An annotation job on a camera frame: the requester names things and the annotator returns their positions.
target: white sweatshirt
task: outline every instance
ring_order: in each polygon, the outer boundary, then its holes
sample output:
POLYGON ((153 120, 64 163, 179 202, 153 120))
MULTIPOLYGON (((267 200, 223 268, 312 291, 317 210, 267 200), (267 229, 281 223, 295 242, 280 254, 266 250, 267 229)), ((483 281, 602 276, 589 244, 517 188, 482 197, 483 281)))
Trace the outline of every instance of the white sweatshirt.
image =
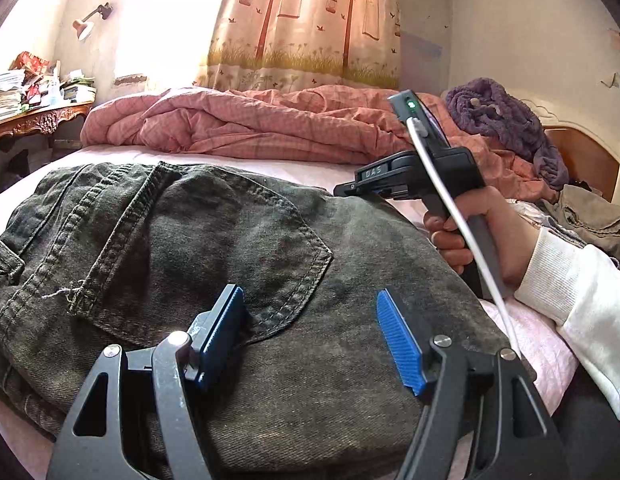
POLYGON ((541 228, 515 298, 553 319, 620 420, 620 271, 541 228))

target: person's arm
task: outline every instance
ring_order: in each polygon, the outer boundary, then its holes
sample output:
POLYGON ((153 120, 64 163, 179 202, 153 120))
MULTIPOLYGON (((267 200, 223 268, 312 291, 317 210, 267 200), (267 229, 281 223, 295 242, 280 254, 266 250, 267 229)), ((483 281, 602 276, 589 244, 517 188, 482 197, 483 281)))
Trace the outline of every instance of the person's arm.
MULTIPOLYGON (((494 188, 455 200, 467 218, 485 215, 497 247, 503 278, 518 287, 515 297, 550 317, 620 419, 620 271, 596 247, 583 249, 537 231, 494 188)), ((472 261, 454 221, 426 214, 432 242, 457 272, 472 261)))

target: patterned curtain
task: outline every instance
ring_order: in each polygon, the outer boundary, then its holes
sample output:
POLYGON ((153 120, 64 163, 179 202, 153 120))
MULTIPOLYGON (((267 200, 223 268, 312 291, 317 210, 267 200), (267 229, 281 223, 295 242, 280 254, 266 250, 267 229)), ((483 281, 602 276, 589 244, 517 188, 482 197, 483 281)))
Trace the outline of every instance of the patterned curtain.
POLYGON ((399 0, 223 0, 195 83, 397 88, 399 0))

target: desk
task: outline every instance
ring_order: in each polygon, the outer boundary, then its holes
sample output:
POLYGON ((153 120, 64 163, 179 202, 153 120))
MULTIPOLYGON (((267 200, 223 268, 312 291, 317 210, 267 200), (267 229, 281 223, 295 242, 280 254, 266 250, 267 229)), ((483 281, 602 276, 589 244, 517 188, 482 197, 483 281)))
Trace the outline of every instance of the desk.
POLYGON ((23 114, 0 119, 0 139, 3 136, 24 136, 35 130, 52 135, 59 123, 71 121, 81 115, 86 117, 92 103, 63 104, 30 110, 23 114))

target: purple fleece fabric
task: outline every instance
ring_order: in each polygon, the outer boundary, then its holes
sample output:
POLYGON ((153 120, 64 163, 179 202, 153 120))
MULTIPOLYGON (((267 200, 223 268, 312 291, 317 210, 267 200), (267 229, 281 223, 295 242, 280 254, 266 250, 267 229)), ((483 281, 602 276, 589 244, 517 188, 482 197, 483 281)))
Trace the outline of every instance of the purple fleece fabric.
POLYGON ((498 137, 506 149, 532 162, 552 189, 568 183, 561 153, 546 137, 538 117, 496 81, 482 77, 453 88, 446 95, 446 107, 463 131, 498 137))

